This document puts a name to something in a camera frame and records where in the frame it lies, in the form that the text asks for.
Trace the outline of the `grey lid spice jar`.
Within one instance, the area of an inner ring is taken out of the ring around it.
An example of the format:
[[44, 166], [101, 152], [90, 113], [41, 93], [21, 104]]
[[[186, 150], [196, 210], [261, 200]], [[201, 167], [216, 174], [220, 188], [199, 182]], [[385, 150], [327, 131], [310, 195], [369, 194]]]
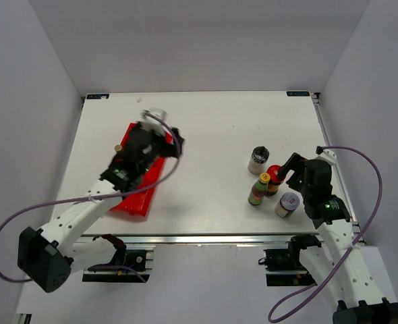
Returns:
[[294, 192], [286, 192], [275, 206], [275, 213], [280, 218], [288, 218], [299, 207], [300, 198]]

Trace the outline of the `red lid dark sauce jar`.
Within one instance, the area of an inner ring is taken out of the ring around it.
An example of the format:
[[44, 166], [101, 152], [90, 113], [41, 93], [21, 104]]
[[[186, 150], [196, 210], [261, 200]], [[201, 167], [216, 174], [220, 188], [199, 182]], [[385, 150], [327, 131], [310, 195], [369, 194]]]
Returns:
[[280, 166], [279, 165], [271, 165], [267, 169], [267, 174], [270, 176], [270, 181], [268, 182], [266, 196], [274, 196], [279, 189], [279, 186], [283, 182], [277, 178], [277, 174], [279, 172]]

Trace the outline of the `white grinder bottle black top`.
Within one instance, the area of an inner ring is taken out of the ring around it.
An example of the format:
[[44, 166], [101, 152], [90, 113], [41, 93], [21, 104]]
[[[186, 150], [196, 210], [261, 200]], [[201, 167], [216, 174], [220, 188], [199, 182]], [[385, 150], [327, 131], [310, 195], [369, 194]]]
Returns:
[[248, 171], [254, 175], [260, 175], [264, 172], [269, 158], [269, 151], [265, 146], [257, 146], [250, 155]]

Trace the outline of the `yellow cap green sauce bottle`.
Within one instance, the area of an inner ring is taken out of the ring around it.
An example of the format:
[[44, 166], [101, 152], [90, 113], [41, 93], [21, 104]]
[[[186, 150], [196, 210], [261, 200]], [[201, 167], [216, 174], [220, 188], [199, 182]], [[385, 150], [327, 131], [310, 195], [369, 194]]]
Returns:
[[266, 191], [268, 188], [268, 183], [271, 177], [268, 173], [264, 172], [259, 175], [258, 180], [254, 183], [248, 196], [248, 202], [253, 206], [258, 206], [262, 203]]

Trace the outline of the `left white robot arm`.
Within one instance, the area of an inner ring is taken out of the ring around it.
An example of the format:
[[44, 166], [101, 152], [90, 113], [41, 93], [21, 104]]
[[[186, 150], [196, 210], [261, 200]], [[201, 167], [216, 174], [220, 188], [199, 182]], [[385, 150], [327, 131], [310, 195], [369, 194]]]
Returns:
[[180, 158], [184, 139], [177, 128], [170, 131], [173, 141], [167, 142], [166, 133], [136, 124], [86, 197], [40, 228], [22, 231], [18, 267], [46, 293], [54, 292], [76, 271], [121, 269], [127, 265], [126, 245], [113, 234], [102, 234], [84, 245], [77, 240], [120, 204], [126, 192], [139, 189], [157, 159]]

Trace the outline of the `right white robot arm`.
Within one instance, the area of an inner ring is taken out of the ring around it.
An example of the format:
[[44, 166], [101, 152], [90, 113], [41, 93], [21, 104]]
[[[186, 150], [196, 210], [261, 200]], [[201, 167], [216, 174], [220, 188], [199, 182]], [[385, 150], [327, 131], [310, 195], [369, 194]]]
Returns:
[[333, 323], [398, 323], [398, 302], [381, 292], [360, 252], [358, 242], [364, 234], [353, 232], [345, 203], [333, 194], [333, 148], [320, 146], [316, 153], [315, 159], [293, 153], [277, 174], [301, 194], [304, 211], [318, 232], [292, 237], [287, 253], [289, 264], [305, 268], [316, 289], [286, 315], [269, 321], [289, 318], [324, 292], [334, 311]]

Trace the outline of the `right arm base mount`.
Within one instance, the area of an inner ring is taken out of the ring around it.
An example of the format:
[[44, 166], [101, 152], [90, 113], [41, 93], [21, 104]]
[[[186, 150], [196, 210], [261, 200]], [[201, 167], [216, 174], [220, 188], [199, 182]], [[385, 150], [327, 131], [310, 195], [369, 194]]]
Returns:
[[266, 269], [268, 287], [296, 287], [315, 284], [310, 272], [300, 263], [300, 251], [308, 247], [321, 247], [320, 240], [312, 234], [294, 236], [287, 248], [264, 250], [258, 264]]

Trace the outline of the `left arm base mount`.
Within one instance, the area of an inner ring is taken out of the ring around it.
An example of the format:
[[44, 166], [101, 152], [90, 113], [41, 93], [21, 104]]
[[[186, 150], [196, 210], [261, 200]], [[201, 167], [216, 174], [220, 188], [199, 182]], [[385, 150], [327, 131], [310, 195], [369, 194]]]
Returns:
[[153, 268], [152, 248], [128, 247], [120, 238], [112, 234], [100, 236], [115, 249], [108, 263], [93, 265], [84, 270], [83, 282], [92, 283], [138, 283], [145, 284]]

